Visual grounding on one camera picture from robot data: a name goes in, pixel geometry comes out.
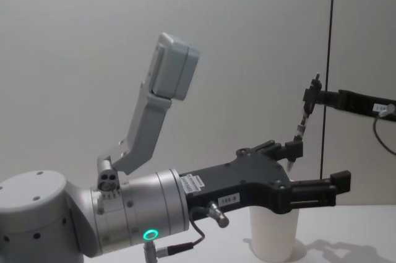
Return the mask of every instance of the vertical black line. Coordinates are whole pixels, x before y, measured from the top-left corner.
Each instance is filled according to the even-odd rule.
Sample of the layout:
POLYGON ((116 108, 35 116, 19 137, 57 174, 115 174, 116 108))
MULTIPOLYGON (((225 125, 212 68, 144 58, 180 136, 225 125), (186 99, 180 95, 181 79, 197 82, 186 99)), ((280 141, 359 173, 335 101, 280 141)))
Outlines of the vertical black line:
MULTIPOLYGON (((327 42, 327 63, 326 63, 326 80, 324 89, 327 91, 329 85, 329 66, 330 66, 330 49, 332 44, 332 27, 333 27, 333 6, 334 0, 330 3, 330 20, 329 20, 329 39, 327 42)), ((326 106, 323 110, 323 127, 322 127, 322 150, 321 150, 321 179, 323 178, 323 159, 324 159, 324 138, 326 130, 326 106)))

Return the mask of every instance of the white table surface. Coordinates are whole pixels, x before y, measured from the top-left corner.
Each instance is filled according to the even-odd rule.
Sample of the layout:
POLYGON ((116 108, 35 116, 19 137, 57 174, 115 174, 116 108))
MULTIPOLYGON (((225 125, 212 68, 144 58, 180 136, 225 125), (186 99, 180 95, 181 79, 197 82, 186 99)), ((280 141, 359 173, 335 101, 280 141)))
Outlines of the white table surface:
MULTIPOLYGON (((192 251, 159 259, 159 263, 262 262, 249 249, 249 209, 228 213, 230 225, 220 229, 211 219, 198 221, 206 239, 192 251)), ((185 243, 199 235, 188 232, 156 241, 157 247, 185 243)), ((88 263, 144 263, 142 245, 116 251, 88 263)), ((296 245, 287 262, 396 262, 396 206, 338 206, 300 211, 296 245)))

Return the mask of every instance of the label sticker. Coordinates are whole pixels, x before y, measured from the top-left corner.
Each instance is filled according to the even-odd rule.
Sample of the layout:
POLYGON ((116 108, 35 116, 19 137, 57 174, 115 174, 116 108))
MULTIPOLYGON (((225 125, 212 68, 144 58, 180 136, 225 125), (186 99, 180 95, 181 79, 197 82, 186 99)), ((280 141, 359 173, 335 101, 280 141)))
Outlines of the label sticker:
POLYGON ((239 203, 239 202, 241 202, 241 198, 239 196, 239 193, 236 193, 236 194, 232 194, 232 195, 228 195, 228 196, 219 198, 217 203, 218 203, 218 206, 222 207, 222 206, 235 204, 235 203, 239 203))
POLYGON ((186 194, 199 192, 201 188, 205 186, 204 182, 197 175, 185 175, 180 177, 180 180, 186 194))
POLYGON ((383 104, 374 104, 374 107, 372 108, 373 111, 376 111, 378 113, 380 113, 381 111, 384 111, 387 109, 387 105, 383 105, 383 104))

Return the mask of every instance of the white cup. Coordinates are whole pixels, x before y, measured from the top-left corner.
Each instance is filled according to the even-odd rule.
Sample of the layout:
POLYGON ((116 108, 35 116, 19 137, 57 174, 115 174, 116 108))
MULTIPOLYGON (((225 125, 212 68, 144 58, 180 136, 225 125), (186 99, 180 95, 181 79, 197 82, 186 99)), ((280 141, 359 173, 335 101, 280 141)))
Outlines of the white cup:
POLYGON ((299 209, 278 215, 265 207, 251 207, 252 250, 265 262, 285 262, 293 252, 299 209))

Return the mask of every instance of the gray wall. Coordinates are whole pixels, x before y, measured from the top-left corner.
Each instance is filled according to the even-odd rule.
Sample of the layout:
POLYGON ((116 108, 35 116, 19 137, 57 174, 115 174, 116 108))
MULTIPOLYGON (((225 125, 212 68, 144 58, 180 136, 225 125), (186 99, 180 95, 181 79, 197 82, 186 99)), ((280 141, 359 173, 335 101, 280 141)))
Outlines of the gray wall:
MULTIPOLYGON (((330 0, 0 0, 1 179, 51 169, 91 186, 126 135, 159 33, 201 50, 187 99, 134 176, 225 163, 293 138, 303 90, 324 75, 330 0)), ((319 176, 322 110, 294 179, 319 176)))
MULTIPOLYGON (((329 90, 396 99, 396 0, 334 0, 329 90)), ((327 110, 324 174, 347 168, 352 190, 344 204, 395 204, 396 158, 372 133, 372 118, 327 110)), ((378 132, 396 150, 396 124, 378 132)))

